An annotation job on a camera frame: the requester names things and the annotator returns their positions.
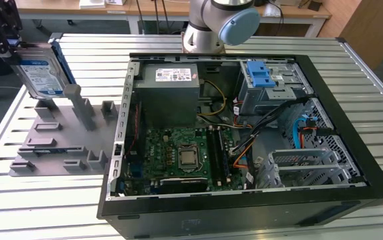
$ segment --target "white label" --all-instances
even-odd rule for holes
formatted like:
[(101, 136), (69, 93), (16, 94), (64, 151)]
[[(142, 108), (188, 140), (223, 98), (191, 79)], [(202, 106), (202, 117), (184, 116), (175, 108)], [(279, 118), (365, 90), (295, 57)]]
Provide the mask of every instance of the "white label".
[(271, 75), (271, 80), (282, 80), (282, 76), (281, 75)]
[(20, 68), (37, 92), (47, 95), (61, 94), (60, 84), (49, 72), (49, 65), (45, 61), (21, 61)]
[(239, 107), (237, 107), (237, 106), (233, 107), (233, 113), (234, 113), (234, 115), (238, 115), (238, 113), (239, 113)]
[(246, 179), (253, 184), (253, 176), (249, 172), (246, 172)]
[(191, 69), (186, 68), (160, 68), (155, 71), (156, 82), (191, 81)]
[(49, 153), (49, 150), (34, 150), (36, 153)]
[(105, 13), (107, 14), (125, 14), (125, 12), (124, 11), (105, 11)]

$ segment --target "green circuit board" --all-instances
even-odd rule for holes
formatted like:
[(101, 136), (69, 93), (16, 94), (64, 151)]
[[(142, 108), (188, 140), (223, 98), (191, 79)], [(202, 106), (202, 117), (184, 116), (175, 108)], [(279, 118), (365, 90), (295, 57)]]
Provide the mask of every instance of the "green circuit board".
[[(225, 149), (233, 146), (231, 131), (221, 131)], [(198, 164), (188, 168), (182, 151), (196, 150)], [(208, 191), (238, 190), (242, 187), (239, 171), (230, 174), (230, 182), (218, 186), (211, 182), (210, 159), (204, 128), (147, 129), (144, 144), (143, 178), (207, 178)]]

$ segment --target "power cable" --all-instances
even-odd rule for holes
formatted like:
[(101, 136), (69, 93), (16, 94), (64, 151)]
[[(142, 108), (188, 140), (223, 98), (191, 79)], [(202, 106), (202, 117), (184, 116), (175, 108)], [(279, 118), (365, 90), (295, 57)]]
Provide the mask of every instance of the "power cable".
[(170, 26), (168, 26), (168, 20), (167, 20), (167, 12), (166, 12), (164, 0), (162, 0), (162, 4), (163, 4), (164, 17), (166, 17), (167, 34), (170, 34)]
[(139, 21), (140, 21), (140, 26), (142, 26), (142, 34), (144, 34), (146, 29), (144, 29), (144, 23), (143, 23), (143, 19), (142, 19), (142, 12), (140, 12), (139, 0), (136, 0), (136, 6), (138, 6), (138, 11), (139, 11)]
[(154, 8), (155, 8), (155, 26), (156, 26), (156, 34), (159, 34), (156, 0), (154, 0)]
[(278, 33), (279, 33), (279, 30), (282, 29), (283, 23), (285, 23), (283, 12), (282, 12), (282, 9), (281, 9), (275, 4), (273, 4), (270, 1), (269, 1), (267, 3), (269, 3), (270, 5), (273, 5), (274, 7), (277, 7), (277, 9), (278, 9), (278, 11), (279, 11), (278, 27), (277, 27), (277, 31), (275, 31), (275, 34), (274, 34), (274, 36), (277, 36)]

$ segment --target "aluminum table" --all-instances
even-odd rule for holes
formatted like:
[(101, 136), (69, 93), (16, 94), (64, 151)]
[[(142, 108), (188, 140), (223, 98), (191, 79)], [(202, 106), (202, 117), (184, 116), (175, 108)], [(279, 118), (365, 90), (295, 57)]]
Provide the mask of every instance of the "aluminum table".
[[(64, 34), (60, 46), (81, 95), (92, 104), (120, 101), (128, 53), (178, 53), (172, 35)], [(332, 38), (253, 37), (229, 53), (302, 54), (310, 60), (383, 169), (383, 84), (346, 43)], [(9, 177), (36, 101), (21, 88), (0, 123), (0, 239), (121, 239), (97, 220), (100, 175)], [(57, 104), (69, 104), (64, 99)], [(324, 226), (180, 237), (200, 239), (383, 239), (383, 205), (364, 208)]]

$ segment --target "yellow wire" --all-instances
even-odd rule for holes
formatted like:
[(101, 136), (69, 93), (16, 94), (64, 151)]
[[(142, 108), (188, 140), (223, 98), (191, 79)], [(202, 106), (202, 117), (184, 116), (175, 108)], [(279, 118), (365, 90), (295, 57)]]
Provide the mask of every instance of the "yellow wire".
[(206, 112), (206, 113), (198, 113), (196, 116), (211, 116), (211, 115), (215, 115), (218, 114), (223, 108), (225, 108), (225, 104), (226, 104), (226, 101), (225, 101), (225, 96), (223, 96), (223, 93), (221, 91), (221, 89), (212, 84), (212, 82), (210, 82), (208, 80), (204, 80), (204, 82), (207, 82), (215, 89), (216, 91), (219, 92), (219, 94), (222, 95), (222, 107), (219, 110), (214, 111), (214, 112)]

